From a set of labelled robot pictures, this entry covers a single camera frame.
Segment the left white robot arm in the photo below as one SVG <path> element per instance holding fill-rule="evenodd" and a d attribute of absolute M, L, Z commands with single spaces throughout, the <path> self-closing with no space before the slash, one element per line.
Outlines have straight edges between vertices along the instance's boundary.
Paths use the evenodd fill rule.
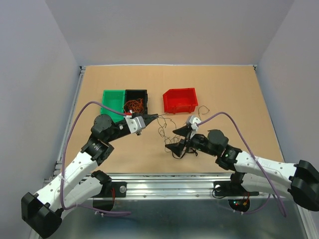
<path fill-rule="evenodd" d="M 139 135 L 157 117 L 132 113 L 113 122 L 107 114 L 97 116 L 87 143 L 72 162 L 42 189 L 22 197 L 22 219 L 46 239 L 57 231 L 69 211 L 95 195 L 108 195 L 112 179 L 96 168 L 112 153 L 110 142 L 134 133 Z"/>

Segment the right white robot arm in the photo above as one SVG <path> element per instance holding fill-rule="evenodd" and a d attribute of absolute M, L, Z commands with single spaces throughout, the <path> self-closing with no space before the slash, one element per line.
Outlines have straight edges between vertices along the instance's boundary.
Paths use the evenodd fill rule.
<path fill-rule="evenodd" d="M 308 161 L 283 163 L 252 156 L 229 145 L 229 139 L 218 129 L 203 135 L 183 126 L 174 133 L 183 137 L 177 143 L 165 145 L 174 155 L 182 157 L 185 153 L 200 151 L 215 156 L 219 167 L 233 171 L 225 196 L 244 191 L 278 194 L 307 210 L 319 210 L 319 172 Z"/>

